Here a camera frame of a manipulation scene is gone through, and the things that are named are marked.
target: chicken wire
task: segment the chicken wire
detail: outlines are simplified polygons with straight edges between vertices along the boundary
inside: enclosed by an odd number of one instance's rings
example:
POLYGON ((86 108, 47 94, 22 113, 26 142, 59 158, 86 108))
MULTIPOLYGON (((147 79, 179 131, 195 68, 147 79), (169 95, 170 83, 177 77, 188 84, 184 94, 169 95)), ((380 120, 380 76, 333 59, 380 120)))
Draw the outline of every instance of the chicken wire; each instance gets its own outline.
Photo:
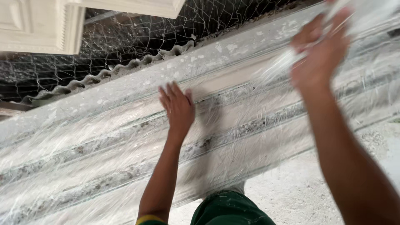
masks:
POLYGON ((283 6, 294 8, 301 1, 188 0, 176 19, 115 12, 95 21, 110 11, 88 8, 78 55, 8 52, 1 56, 0 101, 20 102, 41 90, 52 91, 57 85, 157 55, 174 45, 213 38, 227 28, 283 6))

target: decorative molding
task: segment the decorative molding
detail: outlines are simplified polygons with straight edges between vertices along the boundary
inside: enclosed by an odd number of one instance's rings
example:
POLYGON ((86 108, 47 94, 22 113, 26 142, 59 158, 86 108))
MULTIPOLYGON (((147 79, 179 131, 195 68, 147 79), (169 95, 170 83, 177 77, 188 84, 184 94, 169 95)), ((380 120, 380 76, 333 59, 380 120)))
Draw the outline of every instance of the decorative molding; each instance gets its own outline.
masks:
POLYGON ((4 10, 10 13, 8 18, 11 18, 11 21, 0 22, 0 30, 32 33, 28 1, 29 0, 7 0, 2 2, 2 5, 6 5, 4 10))
POLYGON ((184 0, 0 0, 0 51, 77 54, 85 7, 176 18, 183 4, 184 0))
POLYGON ((176 19, 185 0, 69 0, 76 6, 176 19))

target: dusty floor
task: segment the dusty floor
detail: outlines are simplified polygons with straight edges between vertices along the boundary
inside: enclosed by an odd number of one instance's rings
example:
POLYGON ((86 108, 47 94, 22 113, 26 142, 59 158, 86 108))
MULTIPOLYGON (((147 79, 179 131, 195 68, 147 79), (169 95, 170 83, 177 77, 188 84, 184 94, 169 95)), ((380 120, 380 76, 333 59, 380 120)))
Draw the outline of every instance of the dusty floor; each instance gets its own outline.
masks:
MULTIPOLYGON (((382 123, 360 133, 369 152, 400 190, 400 123, 382 123)), ((314 150, 247 180, 246 196, 276 224, 343 224, 324 182, 314 150)), ((172 209, 169 223, 188 225, 201 200, 172 209)))

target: finger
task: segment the finger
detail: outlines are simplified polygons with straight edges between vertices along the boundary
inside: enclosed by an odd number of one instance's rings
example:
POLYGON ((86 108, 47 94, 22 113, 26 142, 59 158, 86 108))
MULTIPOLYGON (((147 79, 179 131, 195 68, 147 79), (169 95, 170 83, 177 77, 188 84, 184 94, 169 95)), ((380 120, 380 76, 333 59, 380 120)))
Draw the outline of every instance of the finger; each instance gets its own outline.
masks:
POLYGON ((160 103, 161 103, 162 107, 163 107, 163 108, 167 111, 167 113, 168 113, 170 110, 169 110, 167 104, 165 103, 164 99, 161 98, 161 97, 159 97, 158 99, 160 100, 160 103))
POLYGON ((171 85, 167 83, 167 95, 170 98, 170 100, 176 98, 174 92, 172 91, 171 85))
POLYGON ((308 25, 307 25, 307 37, 306 42, 314 42, 322 35, 322 21, 324 19, 324 14, 318 14, 308 25))
POLYGON ((175 96, 177 96, 178 98, 183 97, 183 93, 175 81, 172 82, 172 91, 174 92, 175 96))
POLYGON ((170 107, 170 98, 168 95, 165 93, 164 89, 162 87, 158 87, 158 90, 160 91, 160 101, 164 109, 168 110, 170 107))
POLYGON ((346 32, 346 21, 350 16, 350 9, 344 7, 338 11, 338 13, 333 17, 332 28, 328 32, 327 36, 333 38, 342 38, 346 32))
POLYGON ((192 90, 187 89, 185 91, 185 96, 188 99, 189 105, 193 105, 193 99, 192 99, 192 90))
POLYGON ((298 52, 302 52, 307 44, 318 40, 322 35, 322 20, 324 14, 317 15, 311 22, 293 37, 290 43, 298 52))

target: wavy edge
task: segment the wavy edge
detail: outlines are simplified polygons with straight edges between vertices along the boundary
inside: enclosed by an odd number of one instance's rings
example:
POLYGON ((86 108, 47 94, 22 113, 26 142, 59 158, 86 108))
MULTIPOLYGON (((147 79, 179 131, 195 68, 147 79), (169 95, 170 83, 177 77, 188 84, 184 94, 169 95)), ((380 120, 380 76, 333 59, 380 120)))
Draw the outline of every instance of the wavy edge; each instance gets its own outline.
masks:
POLYGON ((118 64, 112 70, 102 69, 98 75, 94 76, 92 74, 86 75, 82 80, 72 80, 68 85, 62 86, 57 85, 52 91, 41 90, 36 96, 25 96, 21 103, 31 104, 32 100, 46 100, 56 95, 69 94, 71 91, 77 88, 85 88, 86 85, 99 83, 103 79, 115 76, 119 73, 120 69, 124 68, 127 70, 132 70, 138 66, 148 65, 153 61, 160 61, 164 59, 165 56, 179 56, 182 53, 194 47, 194 41, 190 40, 184 45, 174 45, 170 51, 160 50, 157 55, 145 55, 142 60, 132 59, 127 65, 118 64))

